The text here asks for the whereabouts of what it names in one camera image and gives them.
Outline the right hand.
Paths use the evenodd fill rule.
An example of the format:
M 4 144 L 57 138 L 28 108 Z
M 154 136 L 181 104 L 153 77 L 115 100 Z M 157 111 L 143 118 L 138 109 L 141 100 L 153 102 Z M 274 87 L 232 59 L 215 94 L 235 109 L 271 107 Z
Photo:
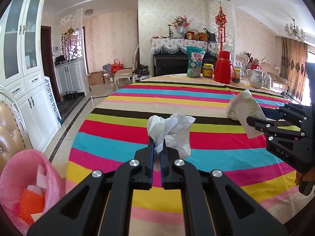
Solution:
M 315 167 L 312 167 L 307 173 L 296 172 L 295 184 L 300 185 L 302 182 L 310 182 L 315 180 Z

